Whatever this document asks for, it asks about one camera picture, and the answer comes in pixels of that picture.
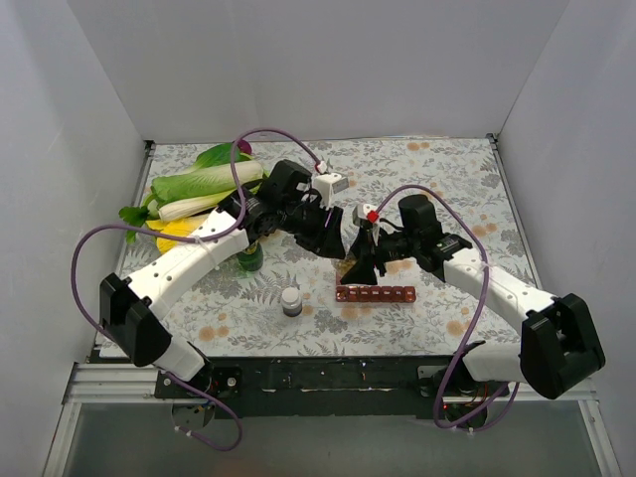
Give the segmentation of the red weekly pill organizer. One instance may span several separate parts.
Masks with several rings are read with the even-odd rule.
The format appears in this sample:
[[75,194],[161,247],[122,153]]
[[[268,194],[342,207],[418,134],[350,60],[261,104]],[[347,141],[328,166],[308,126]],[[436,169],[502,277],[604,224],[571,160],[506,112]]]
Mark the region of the red weekly pill organizer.
[[339,303],[414,303],[417,295],[413,286],[343,284],[336,275],[335,299]]

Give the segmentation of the clear bottle of yellow capsules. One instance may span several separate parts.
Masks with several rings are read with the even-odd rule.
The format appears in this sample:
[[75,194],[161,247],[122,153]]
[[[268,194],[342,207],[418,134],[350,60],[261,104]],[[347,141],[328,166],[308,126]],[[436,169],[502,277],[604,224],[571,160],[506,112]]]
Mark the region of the clear bottle of yellow capsules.
[[356,261],[354,259],[342,259],[342,260],[336,260],[334,267],[336,269],[337,272],[337,277],[339,279],[341,279],[342,277],[344,277],[349,270],[355,265]]

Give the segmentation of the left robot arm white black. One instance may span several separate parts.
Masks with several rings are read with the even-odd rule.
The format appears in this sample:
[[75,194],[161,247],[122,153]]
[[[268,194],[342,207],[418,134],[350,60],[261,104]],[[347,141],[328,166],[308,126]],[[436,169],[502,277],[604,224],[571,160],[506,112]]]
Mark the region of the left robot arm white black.
[[162,318],[212,269],[276,231],[318,256],[344,258],[343,211],[332,201],[348,186],[339,173],[314,176],[289,160],[277,162],[257,192],[240,188],[223,199],[188,242],[125,278],[106,277],[100,284],[101,326],[135,366],[167,371],[187,396],[203,396],[212,383],[204,355],[172,336]]

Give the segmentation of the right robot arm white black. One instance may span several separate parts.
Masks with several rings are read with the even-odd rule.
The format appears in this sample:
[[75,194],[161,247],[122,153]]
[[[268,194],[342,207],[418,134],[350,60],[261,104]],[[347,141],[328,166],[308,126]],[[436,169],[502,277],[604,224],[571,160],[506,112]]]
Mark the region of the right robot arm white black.
[[434,206],[424,195],[399,200],[401,224],[389,233],[370,205],[358,206],[359,231],[350,249],[354,265],[344,285],[375,285],[387,265],[412,258],[426,272],[482,301],[520,336],[513,345],[474,342],[448,369],[449,383],[472,395],[485,382],[519,382],[549,399],[601,370],[606,359],[589,308],[575,294],[556,297],[487,264],[465,238],[443,231]]

